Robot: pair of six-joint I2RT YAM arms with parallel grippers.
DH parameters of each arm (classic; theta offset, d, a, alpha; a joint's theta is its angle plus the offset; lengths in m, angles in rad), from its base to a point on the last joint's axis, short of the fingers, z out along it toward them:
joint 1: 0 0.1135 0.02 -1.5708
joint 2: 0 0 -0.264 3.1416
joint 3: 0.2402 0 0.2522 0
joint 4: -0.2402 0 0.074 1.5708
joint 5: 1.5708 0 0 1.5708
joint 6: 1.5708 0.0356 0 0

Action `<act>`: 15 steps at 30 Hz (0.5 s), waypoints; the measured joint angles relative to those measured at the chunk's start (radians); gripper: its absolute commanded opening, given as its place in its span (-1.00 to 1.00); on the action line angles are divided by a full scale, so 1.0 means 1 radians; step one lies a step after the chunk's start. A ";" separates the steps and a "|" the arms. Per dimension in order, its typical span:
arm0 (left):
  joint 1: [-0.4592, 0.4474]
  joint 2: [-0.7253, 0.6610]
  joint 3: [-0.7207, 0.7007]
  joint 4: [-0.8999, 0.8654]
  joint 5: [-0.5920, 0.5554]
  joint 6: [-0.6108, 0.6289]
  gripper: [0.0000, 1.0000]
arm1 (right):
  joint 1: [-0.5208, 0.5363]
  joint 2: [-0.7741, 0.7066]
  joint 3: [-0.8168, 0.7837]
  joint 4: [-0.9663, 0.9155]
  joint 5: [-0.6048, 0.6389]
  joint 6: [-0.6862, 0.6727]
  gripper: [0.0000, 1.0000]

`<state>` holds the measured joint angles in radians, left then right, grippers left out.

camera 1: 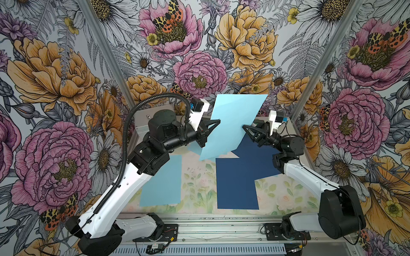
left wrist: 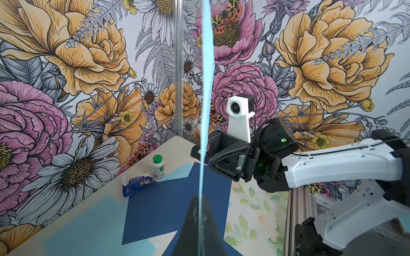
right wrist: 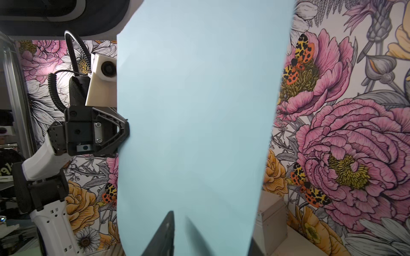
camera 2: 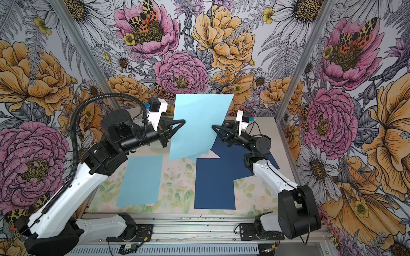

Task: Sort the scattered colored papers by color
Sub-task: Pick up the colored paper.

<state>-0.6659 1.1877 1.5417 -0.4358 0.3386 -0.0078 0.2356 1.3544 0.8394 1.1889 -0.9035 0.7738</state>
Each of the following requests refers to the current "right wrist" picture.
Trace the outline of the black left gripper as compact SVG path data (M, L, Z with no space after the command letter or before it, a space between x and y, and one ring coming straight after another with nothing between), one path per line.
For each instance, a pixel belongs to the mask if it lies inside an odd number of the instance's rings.
M48 128L56 155L115 155L129 135L128 120L111 107L71 106Z

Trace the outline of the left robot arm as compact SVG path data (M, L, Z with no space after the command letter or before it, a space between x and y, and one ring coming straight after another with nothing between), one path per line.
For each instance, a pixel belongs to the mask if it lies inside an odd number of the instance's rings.
M29 213L47 256L83 254L69 223L63 165L78 155L114 155L130 133L115 108L70 106L64 115L63 122L48 128L40 149L12 167L18 207Z

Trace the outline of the light blue paper sheet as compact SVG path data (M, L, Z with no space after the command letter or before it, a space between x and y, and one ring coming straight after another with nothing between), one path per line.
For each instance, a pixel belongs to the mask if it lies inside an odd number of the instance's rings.
M118 34L126 255L170 211L175 255L247 255L293 14L293 1L144 1Z

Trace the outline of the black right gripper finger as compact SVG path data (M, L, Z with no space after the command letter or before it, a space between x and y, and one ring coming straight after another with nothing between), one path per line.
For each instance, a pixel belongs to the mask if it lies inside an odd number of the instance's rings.
M169 211L142 256L173 256L175 239L174 212Z

